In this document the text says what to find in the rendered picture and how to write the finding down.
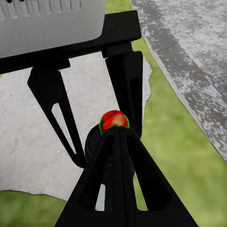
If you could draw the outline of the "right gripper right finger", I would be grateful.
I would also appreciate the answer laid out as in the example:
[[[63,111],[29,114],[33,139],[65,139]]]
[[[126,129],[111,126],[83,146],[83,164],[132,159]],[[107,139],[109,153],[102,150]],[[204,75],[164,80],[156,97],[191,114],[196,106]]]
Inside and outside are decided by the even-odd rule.
[[[198,227],[134,130],[119,126],[126,227]],[[130,159],[148,210],[137,208]]]

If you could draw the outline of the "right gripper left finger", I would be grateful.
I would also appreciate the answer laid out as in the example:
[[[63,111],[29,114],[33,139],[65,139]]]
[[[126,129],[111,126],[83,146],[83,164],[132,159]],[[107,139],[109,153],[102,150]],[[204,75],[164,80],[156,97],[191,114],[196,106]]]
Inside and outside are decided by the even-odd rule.
[[[103,132],[55,227],[126,227],[119,126]],[[113,156],[112,209],[95,211],[107,159]]]

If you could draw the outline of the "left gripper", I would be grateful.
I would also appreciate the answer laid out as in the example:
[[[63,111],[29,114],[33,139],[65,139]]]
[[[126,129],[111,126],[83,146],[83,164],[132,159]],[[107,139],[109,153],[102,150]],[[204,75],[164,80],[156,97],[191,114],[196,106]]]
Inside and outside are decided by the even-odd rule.
[[[102,34],[91,41],[25,53],[0,59],[0,74],[32,68],[27,84],[47,116],[72,161],[79,167],[87,165],[74,116],[69,104],[61,72],[69,68],[69,60],[101,50],[109,71],[120,108],[135,131],[142,136],[143,54],[133,51],[131,41],[141,39],[136,10],[105,14]],[[76,154],[61,131],[51,109],[60,104]]]

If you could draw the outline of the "insectifuge atomizer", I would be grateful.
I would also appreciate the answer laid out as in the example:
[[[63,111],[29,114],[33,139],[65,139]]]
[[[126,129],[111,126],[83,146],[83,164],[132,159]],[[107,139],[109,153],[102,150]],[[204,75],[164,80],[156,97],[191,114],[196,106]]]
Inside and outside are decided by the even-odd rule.
[[[121,111],[111,110],[106,112],[100,119],[99,124],[93,127],[87,135],[85,143],[86,162],[92,156],[97,143],[104,131],[114,127],[123,126],[130,129],[128,117]],[[135,169],[130,159],[132,177],[135,175]],[[106,162],[103,179],[101,182],[95,211],[110,211],[112,209],[112,191],[113,191],[113,156],[111,155]]]

